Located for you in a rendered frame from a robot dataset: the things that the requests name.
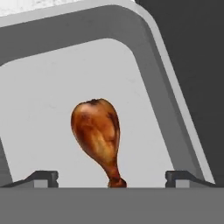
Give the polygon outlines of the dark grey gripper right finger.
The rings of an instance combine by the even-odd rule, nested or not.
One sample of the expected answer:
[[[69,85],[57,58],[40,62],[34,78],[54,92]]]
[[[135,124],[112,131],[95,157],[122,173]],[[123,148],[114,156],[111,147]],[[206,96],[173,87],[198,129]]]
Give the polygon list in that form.
[[[165,179],[168,188],[216,187],[216,184],[194,177],[189,171],[166,171]]]

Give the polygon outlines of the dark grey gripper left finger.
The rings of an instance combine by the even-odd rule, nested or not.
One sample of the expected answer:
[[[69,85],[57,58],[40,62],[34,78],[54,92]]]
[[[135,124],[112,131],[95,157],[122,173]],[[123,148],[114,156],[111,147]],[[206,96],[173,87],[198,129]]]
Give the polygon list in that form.
[[[25,179],[3,185],[3,188],[58,188],[58,178],[57,171],[35,171]]]

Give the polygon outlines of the brown chicken drumstick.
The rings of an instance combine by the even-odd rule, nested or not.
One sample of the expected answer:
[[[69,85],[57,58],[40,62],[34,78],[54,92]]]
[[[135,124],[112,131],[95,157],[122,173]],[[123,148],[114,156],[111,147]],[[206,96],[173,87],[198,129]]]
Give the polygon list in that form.
[[[126,188],[117,164],[120,124],[114,106],[102,98],[79,103],[71,114],[71,129],[80,147],[106,172],[108,188]]]

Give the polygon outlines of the grey tupperware container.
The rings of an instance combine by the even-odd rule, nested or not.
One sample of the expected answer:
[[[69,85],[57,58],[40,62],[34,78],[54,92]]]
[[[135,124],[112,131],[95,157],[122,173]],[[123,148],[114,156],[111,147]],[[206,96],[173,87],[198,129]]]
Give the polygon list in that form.
[[[79,146],[74,108],[109,101],[129,187],[161,187],[169,170],[213,180],[152,16],[130,0],[83,0],[0,17],[0,186],[38,170],[61,187],[106,187]]]

